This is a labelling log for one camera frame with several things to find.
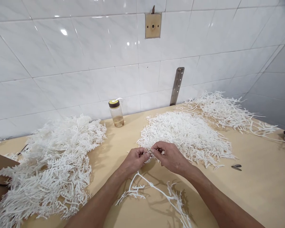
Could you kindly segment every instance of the metal strip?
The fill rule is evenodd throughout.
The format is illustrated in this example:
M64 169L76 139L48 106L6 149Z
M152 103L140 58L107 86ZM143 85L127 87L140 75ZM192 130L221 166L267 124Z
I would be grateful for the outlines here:
M181 88L181 80L183 79L184 71L185 71L184 67L179 67L176 69L174 85L173 85L172 95L171 95L171 100L170 100L170 106L176 105L177 97L178 97L178 94Z

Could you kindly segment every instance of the hand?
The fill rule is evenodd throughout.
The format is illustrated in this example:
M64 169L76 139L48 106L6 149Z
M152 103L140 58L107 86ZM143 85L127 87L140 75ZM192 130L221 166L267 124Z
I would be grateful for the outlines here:
M127 178L143 167L144 162L146 162L150 156L151 154L147 153L147 150L143 147L131 149L118 169L121 173L125 174Z
M173 173L184 176L192 164L182 155L173 143L159 141L151 147L151 153Z

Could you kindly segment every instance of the electrical outlet cover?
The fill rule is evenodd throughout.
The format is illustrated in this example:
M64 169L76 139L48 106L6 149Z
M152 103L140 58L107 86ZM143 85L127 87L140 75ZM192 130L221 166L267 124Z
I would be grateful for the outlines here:
M162 27L162 14L146 14L146 39L160 38Z

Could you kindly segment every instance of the pile of white plastic branches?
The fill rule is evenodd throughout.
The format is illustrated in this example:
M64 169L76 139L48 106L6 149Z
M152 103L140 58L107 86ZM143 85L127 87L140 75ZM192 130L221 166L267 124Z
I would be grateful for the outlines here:
M178 109L189 113L194 113L196 109L199 109L203 116L212 117L218 127L232 127L240 132L246 131L259 136L265 136L278 129L276 126L254 120L253 118L260 116L242 109L241 98L223 98L222 93L208 92L204 96L189 99L184 102L185 106Z
M181 220L184 228L192 228L189 216L186 213L184 213L183 209L182 209L183 203L181 201L181 192L180 192L179 195L177 195L172 190L172 186L175 185L176 183L169 185L169 182L167 182L167 188L168 188L168 192L169 192L169 196L168 196L162 190L160 190L157 187L155 187L153 183L149 182L146 178L144 178L142 175L140 175L139 172L137 172L137 174L135 174L135 176L133 177L133 179L131 181L129 190L122 194L122 196L118 199L116 205L120 204L121 201L124 198L126 198L127 196L133 196L135 198L140 197L140 198L145 199L145 197L143 195L138 193L138 190L143 189L145 186L144 185L140 185L139 187L138 186L133 186L134 179L137 176L140 176L141 178L143 178L152 188L155 188L156 190L158 190L160 193L162 193L167 198L167 200L172 205L172 207L174 207L174 209L181 215L180 220Z
M106 138L106 127L81 115L45 124L28 139L20 165L5 168L10 190L0 201L0 227L20 227L33 214L67 219L90 197L87 153Z
M149 125L136 142L140 147L151 149L157 141L174 143L190 162L202 162L206 168L219 167L220 158L235 158L230 142L209 127L201 115L166 112L154 118L149 116L147 120Z

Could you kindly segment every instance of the wooden table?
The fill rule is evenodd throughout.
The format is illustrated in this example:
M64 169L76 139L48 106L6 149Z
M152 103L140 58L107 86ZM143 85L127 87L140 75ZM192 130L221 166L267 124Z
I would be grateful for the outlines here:
M147 125L146 116L170 111L174 106L136 113L124 117L125 125L116 128L112 119L105 120L108 139L89 153L92 165L92 182L89 190L95 194L109 176L127 156L127 151L137 147L140 131ZM239 160L222 159L221 167L205 169L202 172L227 196L251 214L267 228L285 228L285 143L233 129L219 131L232 143L232 153ZM270 135L281 139L282 130ZM0 145L0 154L19 152L26 144L26 137L7 140ZM231 168L241 164L243 171ZM167 181L178 182L176 190L183 190L185 209L190 212L191 220L199 228L218 227L214 217L190 183L169 172L159 163L152 161L140 171L144 177L161 190L167 191ZM137 179L136 183L146 184ZM122 185L119 196L129 187L130 179ZM147 184L143 190L146 199L128 197L121 205L112 206L104 227L182 227L178 213L168 201ZM23 227L63 227L59 215L48 220L32 216Z

